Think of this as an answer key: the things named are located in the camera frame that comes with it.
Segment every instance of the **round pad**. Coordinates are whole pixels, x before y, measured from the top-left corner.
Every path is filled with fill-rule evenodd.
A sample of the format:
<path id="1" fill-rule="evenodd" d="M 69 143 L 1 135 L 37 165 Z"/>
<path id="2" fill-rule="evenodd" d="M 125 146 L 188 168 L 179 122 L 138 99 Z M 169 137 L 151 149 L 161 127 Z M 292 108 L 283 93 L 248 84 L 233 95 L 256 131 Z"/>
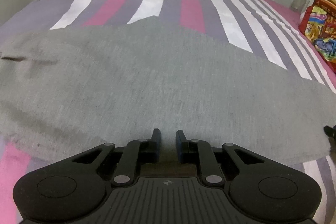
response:
<path id="1" fill-rule="evenodd" d="M 285 199 L 297 193 L 297 186 L 290 179 L 270 177 L 259 182 L 259 190 L 269 198 Z"/>
<path id="2" fill-rule="evenodd" d="M 301 172 L 265 177 L 238 175 L 231 182 L 229 195 L 246 215 L 268 222 L 295 222 L 310 217 L 320 199 L 319 185 Z"/>
<path id="3" fill-rule="evenodd" d="M 80 218 L 98 207 L 105 183 L 97 174 L 50 175 L 32 172 L 16 183 L 13 198 L 24 218 L 63 222 Z"/>
<path id="4" fill-rule="evenodd" d="M 47 198 L 62 198 L 76 189 L 77 183 L 70 177 L 53 176 L 39 182 L 37 190 Z"/>

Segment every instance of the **striped bedsheet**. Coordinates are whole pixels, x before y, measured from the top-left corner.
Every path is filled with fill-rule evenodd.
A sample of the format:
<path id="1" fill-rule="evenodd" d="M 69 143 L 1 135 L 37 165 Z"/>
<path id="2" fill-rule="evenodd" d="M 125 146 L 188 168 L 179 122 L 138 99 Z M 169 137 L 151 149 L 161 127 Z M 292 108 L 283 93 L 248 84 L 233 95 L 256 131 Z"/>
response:
<path id="1" fill-rule="evenodd" d="M 233 44 L 336 93 L 332 71 L 281 11 L 265 0 L 37 0 L 0 27 L 0 43 L 21 32 L 119 26 L 150 16 Z M 0 208 L 5 212 L 0 213 L 0 223 L 20 221 L 12 200 L 13 186 L 23 174 L 46 164 L 0 138 Z M 293 167 L 313 177 L 321 187 L 322 201 L 314 220 L 336 223 L 336 169 L 332 157 Z"/>

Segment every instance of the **logo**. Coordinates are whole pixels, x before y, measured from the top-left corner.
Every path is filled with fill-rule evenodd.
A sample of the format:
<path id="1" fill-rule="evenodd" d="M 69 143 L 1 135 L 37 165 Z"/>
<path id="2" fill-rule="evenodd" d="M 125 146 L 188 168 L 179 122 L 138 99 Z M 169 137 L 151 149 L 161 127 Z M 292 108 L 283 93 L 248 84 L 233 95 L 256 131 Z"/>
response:
<path id="1" fill-rule="evenodd" d="M 170 184 L 172 184 L 173 182 L 172 182 L 171 180 L 165 180 L 163 183 L 166 184 L 166 185 L 170 185 Z"/>

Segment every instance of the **bed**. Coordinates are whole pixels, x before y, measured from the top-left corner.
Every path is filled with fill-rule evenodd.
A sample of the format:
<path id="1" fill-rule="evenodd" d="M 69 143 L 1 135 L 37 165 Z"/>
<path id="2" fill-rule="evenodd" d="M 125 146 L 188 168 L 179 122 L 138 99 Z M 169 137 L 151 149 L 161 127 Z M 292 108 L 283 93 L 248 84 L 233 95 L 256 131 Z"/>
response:
<path id="1" fill-rule="evenodd" d="M 322 190 L 314 220 L 335 223 L 334 147 L 323 126 L 335 124 L 336 76 L 298 20 L 271 0 L 30 3 L 0 27 L 0 222 L 20 222 L 12 189 L 25 173 L 158 127 L 169 151 L 161 160 L 174 159 L 183 129 L 305 172 Z"/>

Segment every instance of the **purple stripe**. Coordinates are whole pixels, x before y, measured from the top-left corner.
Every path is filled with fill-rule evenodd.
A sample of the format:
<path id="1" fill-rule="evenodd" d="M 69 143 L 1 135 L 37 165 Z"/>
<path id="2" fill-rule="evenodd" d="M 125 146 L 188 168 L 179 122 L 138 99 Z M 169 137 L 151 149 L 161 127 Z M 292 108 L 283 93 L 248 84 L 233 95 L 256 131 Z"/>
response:
<path id="1" fill-rule="evenodd" d="M 70 24 L 70 26 L 81 26 L 90 19 L 107 0 L 92 0 L 90 5 Z"/>
<path id="2" fill-rule="evenodd" d="M 199 2 L 203 10 L 205 33 L 213 38 L 229 43 L 217 9 L 213 5 L 212 1 L 199 0 Z"/>
<path id="3" fill-rule="evenodd" d="M 0 43 L 23 32 L 49 30 L 74 0 L 37 0 L 16 13 L 0 28 Z"/>
<path id="4" fill-rule="evenodd" d="M 253 3 L 254 3 L 254 4 L 255 4 L 255 5 L 256 5 L 262 12 L 263 12 L 263 13 L 264 13 L 264 14 L 267 14 L 265 8 L 263 7 L 263 5 L 261 5 L 261 3 L 260 3 L 259 1 L 256 1 L 256 0 L 251 0 L 251 1 L 252 1 L 252 2 L 253 2 Z M 284 23 L 284 22 L 283 22 L 277 15 L 275 15 L 275 16 L 279 19 L 280 22 Z M 275 24 L 277 24 L 278 26 L 280 26 L 280 24 L 278 24 L 278 22 L 276 22 L 275 19 L 270 18 L 270 20 L 272 20 Z M 290 30 L 290 31 L 292 32 L 292 34 L 298 39 L 299 43 L 301 43 L 301 37 L 299 37 L 299 35 L 297 35 L 295 32 L 293 32 L 292 28 L 289 28 L 289 30 Z M 321 72 L 320 72 L 320 69 L 319 69 L 318 65 L 316 64 L 314 58 L 311 57 L 311 54 L 310 54 L 309 51 L 306 51 L 306 52 L 307 52 L 308 56 L 310 56 L 310 59 L 312 60 L 312 62 L 313 62 L 313 64 L 314 64 L 314 67 L 315 67 L 316 71 L 318 72 L 318 74 L 320 75 L 320 77 L 321 77 L 323 83 L 325 83 L 325 85 L 327 85 L 327 83 L 326 83 L 324 77 L 322 76 L 322 74 L 321 74 Z M 309 66 L 306 66 L 306 65 L 305 65 L 305 67 L 306 67 L 306 69 L 308 70 L 308 72 L 309 72 L 309 74 L 310 74 L 310 76 L 311 76 L 311 75 L 312 75 L 312 72 L 311 72 Z"/>
<path id="5" fill-rule="evenodd" d="M 0 159 L 2 158 L 2 155 L 6 149 L 7 142 L 5 141 L 5 138 L 0 135 Z"/>
<path id="6" fill-rule="evenodd" d="M 22 216 L 20 215 L 19 211 L 16 211 L 16 223 L 21 223 L 22 221 Z"/>
<path id="7" fill-rule="evenodd" d="M 275 24 L 281 31 L 283 30 L 282 26 L 281 26 L 278 22 L 275 21 L 274 24 Z M 305 68 L 307 69 L 307 71 L 308 71 L 310 77 L 311 77 L 312 79 L 315 79 L 315 80 L 317 81 L 317 79 L 316 79 L 316 77 L 314 76 L 314 74 L 312 73 L 312 71 L 311 71 L 311 69 L 310 69 L 310 67 L 309 67 L 309 65 L 308 65 L 308 63 L 307 63 L 307 61 L 306 61 L 306 59 L 304 58 L 304 56 L 303 56 L 302 52 L 300 51 L 299 47 L 298 47 L 298 46 L 296 45 L 296 43 L 294 42 L 293 38 L 292 38 L 292 37 L 288 34 L 288 32 L 286 32 L 285 30 L 282 31 L 282 32 L 283 32 L 283 34 L 285 35 L 285 37 L 287 37 L 287 39 L 288 39 L 288 41 L 290 42 L 290 44 L 292 44 L 292 46 L 293 46 L 293 48 L 295 49 L 296 53 L 298 54 L 299 58 L 300 58 L 301 61 L 303 62 Z"/>
<path id="8" fill-rule="evenodd" d="M 261 47 L 258 39 L 256 38 L 250 24 L 248 23 L 247 19 L 244 15 L 239 11 L 239 9 L 234 5 L 231 0 L 223 0 L 225 5 L 230 9 L 232 14 L 234 15 L 235 19 L 238 22 L 241 31 L 245 35 L 252 52 L 262 58 L 267 58 L 263 48 Z"/>
<path id="9" fill-rule="evenodd" d="M 105 25 L 123 25 L 130 21 L 143 0 L 126 0 L 123 6 L 110 18 Z"/>
<path id="10" fill-rule="evenodd" d="M 245 0 L 239 0 L 245 8 L 257 19 L 257 21 L 262 25 L 263 29 L 265 30 L 266 34 L 268 35 L 269 39 L 271 40 L 272 44 L 274 45 L 275 49 L 277 50 L 278 54 L 280 55 L 284 65 L 288 69 L 288 71 L 294 72 L 295 74 L 299 75 L 299 72 L 295 65 L 293 64 L 292 59 L 289 57 L 288 52 L 282 45 L 279 37 L 276 33 L 272 30 L 270 25 L 268 25 L 263 18 L 257 14 L 257 12 L 246 3 Z"/>
<path id="11" fill-rule="evenodd" d="M 321 158 L 318 159 L 317 165 L 320 170 L 320 174 L 322 177 L 322 181 L 325 187 L 325 191 L 327 192 L 327 209 L 325 212 L 325 224 L 331 223 L 331 220 L 334 217 L 335 213 L 335 208 L 336 208 L 336 194 L 335 194 L 335 188 L 334 188 L 334 183 L 331 175 L 331 170 L 329 163 L 327 159 Z"/>
<path id="12" fill-rule="evenodd" d="M 35 171 L 37 169 L 40 169 L 42 167 L 47 166 L 49 163 L 45 160 L 42 160 L 40 158 L 32 157 L 26 170 L 26 174 L 29 172 Z"/>
<path id="13" fill-rule="evenodd" d="M 159 18 L 176 24 L 180 23 L 181 0 L 164 0 Z"/>
<path id="14" fill-rule="evenodd" d="M 281 19 L 280 17 L 279 17 L 279 15 L 278 15 L 278 13 L 276 13 L 276 12 L 274 12 L 272 9 L 270 9 L 269 7 L 267 7 L 267 5 L 265 5 L 261 0 L 258 0 L 257 2 L 260 2 L 262 5 L 264 5 L 280 22 L 282 22 L 282 23 L 284 23 L 286 26 L 288 26 L 287 25 L 287 23 L 285 23 L 284 21 L 283 21 L 283 19 Z"/>

